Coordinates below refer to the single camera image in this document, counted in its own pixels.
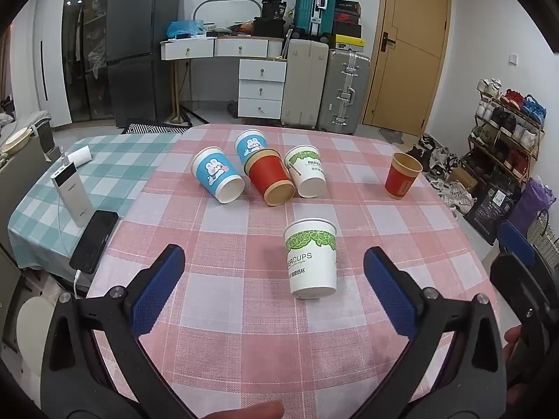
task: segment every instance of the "cartoon bunny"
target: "cartoon bunny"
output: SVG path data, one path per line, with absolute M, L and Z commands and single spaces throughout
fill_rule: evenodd
M 213 185 L 217 181 L 217 178 L 222 176 L 223 173 L 229 170 L 228 167 L 223 165 L 217 159 L 210 159 L 210 162 L 206 163 L 206 170 L 208 171 L 208 183 Z
M 247 140 L 247 149 L 245 149 L 245 156 L 248 156 L 250 153 L 254 151 L 258 151 L 262 149 L 262 144 L 258 140 L 258 138 L 250 138 Z

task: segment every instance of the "plaid tablecloth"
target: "plaid tablecloth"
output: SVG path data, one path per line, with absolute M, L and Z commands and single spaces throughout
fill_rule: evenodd
M 84 138 L 68 152 L 89 145 L 93 159 L 78 172 L 91 203 L 99 210 L 116 211 L 122 218 L 179 137 L 133 134 Z M 60 166 L 60 160 L 53 162 L 27 193 L 9 220 L 8 234 L 20 268 L 40 266 L 73 281 L 75 271 L 68 266 L 69 256 L 58 232 L 58 193 L 50 179 Z M 71 254 L 84 228 L 76 226 L 62 201 L 60 229 Z M 88 286 L 89 276 L 83 275 L 79 284 Z
M 219 146 L 242 172 L 237 135 L 247 127 L 205 125 L 173 146 L 108 247 L 89 291 L 128 285 L 169 243 L 186 271 L 152 332 L 140 338 L 164 378 L 198 417 L 280 398 L 286 418 L 343 419 L 371 394 L 407 339 L 393 330 L 363 275 L 363 254 L 381 246 L 423 288 L 470 301 L 495 294 L 466 236 L 424 177 L 404 200 L 384 181 L 397 148 L 329 133 L 258 129 L 282 155 L 320 150 L 328 191 L 270 208 L 245 176 L 244 194 L 222 205 L 191 175 L 192 157 Z M 283 230 L 321 217 L 339 229 L 337 292 L 315 301 L 290 295 Z M 434 382 L 443 339 L 417 395 Z M 121 392 L 132 396 L 108 344 L 100 346 Z

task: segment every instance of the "silver suitcase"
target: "silver suitcase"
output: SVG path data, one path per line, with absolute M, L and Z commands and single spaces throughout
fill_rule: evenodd
M 308 128 L 317 125 L 327 62 L 328 45 L 303 39 L 290 40 L 282 124 Z
M 356 52 L 331 49 L 322 93 L 318 127 L 353 135 L 361 118 L 371 73 L 371 59 Z

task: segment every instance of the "door frame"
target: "door frame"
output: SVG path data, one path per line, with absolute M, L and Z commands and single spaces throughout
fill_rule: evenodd
M 380 47 L 381 47 L 381 38 L 382 38 L 382 27 L 384 26 L 384 14 L 386 10 L 386 0 L 380 0 L 378 5 L 378 17 L 377 17 L 377 27 L 375 30 L 375 43 L 373 45 L 373 53 L 371 55 L 371 63 L 374 66 L 371 67 L 371 76 L 369 77 L 369 81 L 367 84 L 366 90 L 368 90 L 367 99 L 363 101 L 363 108 L 361 109 L 361 124 L 365 124 L 365 113 L 367 112 L 367 107 L 369 106 L 369 100 L 371 99 L 372 87 L 373 87 L 373 79 L 375 77 L 375 72 L 377 69 L 378 64 L 378 55 L 380 54 Z M 443 72 L 444 66 L 444 59 L 447 54 L 447 44 L 448 44 L 448 34 L 451 30 L 451 11 L 452 11 L 452 0 L 448 0 L 448 7 L 447 7 L 447 29 L 444 31 L 444 40 L 443 40 L 443 52 L 441 55 L 441 61 L 439 63 L 439 69 L 437 72 L 437 80 L 435 82 L 435 88 L 433 89 L 433 94 L 431 96 L 431 101 L 429 103 L 429 108 L 427 109 L 427 114 L 425 117 L 425 121 L 421 126 L 421 130 L 425 131 L 425 127 L 429 122 L 429 118 L 431 116 L 431 110 L 433 109 L 433 103 L 435 102 L 435 96 L 437 95 L 437 91 L 439 90 L 440 82 L 441 82 L 441 74 Z

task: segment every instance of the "green leaf pattern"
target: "green leaf pattern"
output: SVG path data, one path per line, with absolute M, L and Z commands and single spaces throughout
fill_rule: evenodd
M 311 159 L 320 160 L 320 156 L 317 153 L 315 153 L 314 151 L 300 151 L 297 154 L 290 157 L 289 163 L 291 165 L 295 165 L 295 162 L 297 161 L 297 159 L 304 159 L 306 157 L 310 157 Z
M 311 241 L 314 241 L 319 247 L 330 246 L 332 250 L 336 250 L 336 238 L 334 235 L 322 230 L 306 230 L 295 233 L 288 238 L 285 243 L 287 252 L 302 249 Z

